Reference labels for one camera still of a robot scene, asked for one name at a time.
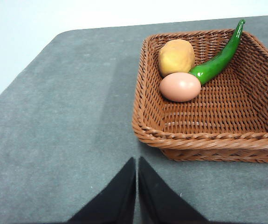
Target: brown egg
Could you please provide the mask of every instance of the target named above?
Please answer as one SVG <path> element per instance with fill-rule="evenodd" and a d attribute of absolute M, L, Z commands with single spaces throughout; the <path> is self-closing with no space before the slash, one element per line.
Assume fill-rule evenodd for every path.
<path fill-rule="evenodd" d="M 166 76 L 159 89 L 163 96 L 171 101 L 186 102 L 198 96 L 201 83 L 189 73 L 176 72 Z"/>

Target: wicker basket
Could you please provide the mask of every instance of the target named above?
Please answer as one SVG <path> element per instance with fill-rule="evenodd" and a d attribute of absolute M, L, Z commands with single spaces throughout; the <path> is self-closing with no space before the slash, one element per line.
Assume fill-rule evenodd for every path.
<path fill-rule="evenodd" d="M 141 142 L 176 161 L 268 162 L 268 50 L 250 33 L 242 33 L 229 65 L 192 101 L 175 103 L 158 90 L 158 51 L 167 41 L 189 41 L 197 65 L 223 49 L 233 31 L 157 34 L 144 40 L 132 118 Z"/>

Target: gray table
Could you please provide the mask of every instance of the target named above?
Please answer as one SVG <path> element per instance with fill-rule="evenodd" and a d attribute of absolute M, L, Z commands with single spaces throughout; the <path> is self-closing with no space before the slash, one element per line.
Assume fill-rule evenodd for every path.
<path fill-rule="evenodd" d="M 144 156 L 209 220 L 268 224 L 268 164 L 169 161 L 131 128 L 143 39 L 234 28 L 238 20 L 56 36 L 0 95 L 0 224 L 68 220 L 131 156 Z M 244 30 L 268 47 L 268 16 L 246 18 Z M 140 221 L 137 201 L 134 223 Z"/>

